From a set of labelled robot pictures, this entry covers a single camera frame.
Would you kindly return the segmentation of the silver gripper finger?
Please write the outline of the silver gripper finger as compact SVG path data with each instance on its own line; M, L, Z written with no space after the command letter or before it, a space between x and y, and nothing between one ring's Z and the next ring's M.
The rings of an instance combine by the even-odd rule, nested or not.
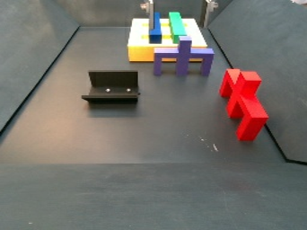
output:
M155 28L154 18L155 18L155 3L154 0L144 0L140 4L140 8L148 14L148 28L152 30Z
M210 14L219 7L219 3L216 2L216 0L206 0L206 4L207 4L207 7L206 7L206 16L204 16L204 27L207 27L208 25Z

